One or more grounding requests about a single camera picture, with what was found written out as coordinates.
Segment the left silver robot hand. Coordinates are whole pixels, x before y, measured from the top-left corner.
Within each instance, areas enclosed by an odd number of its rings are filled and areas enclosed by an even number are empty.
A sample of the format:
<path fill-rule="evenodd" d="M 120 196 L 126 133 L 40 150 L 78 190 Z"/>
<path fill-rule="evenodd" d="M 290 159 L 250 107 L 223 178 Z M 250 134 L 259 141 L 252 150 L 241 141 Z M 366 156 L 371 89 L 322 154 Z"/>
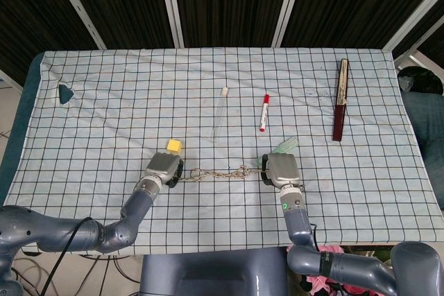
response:
<path fill-rule="evenodd" d="M 145 169 L 145 176 L 156 176 L 162 184 L 174 188 L 183 172 L 184 162 L 179 155 L 156 152 Z"/>

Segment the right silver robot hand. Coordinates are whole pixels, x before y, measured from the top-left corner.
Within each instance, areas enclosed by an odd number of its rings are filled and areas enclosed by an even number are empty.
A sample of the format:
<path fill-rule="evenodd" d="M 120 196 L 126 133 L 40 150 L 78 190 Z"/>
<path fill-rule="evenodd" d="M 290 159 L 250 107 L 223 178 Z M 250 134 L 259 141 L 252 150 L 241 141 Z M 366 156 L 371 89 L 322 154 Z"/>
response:
<path fill-rule="evenodd" d="M 300 174 L 296 158 L 287 153 L 269 153 L 262 156 L 261 178 L 267 186 L 282 189 L 299 186 Z"/>

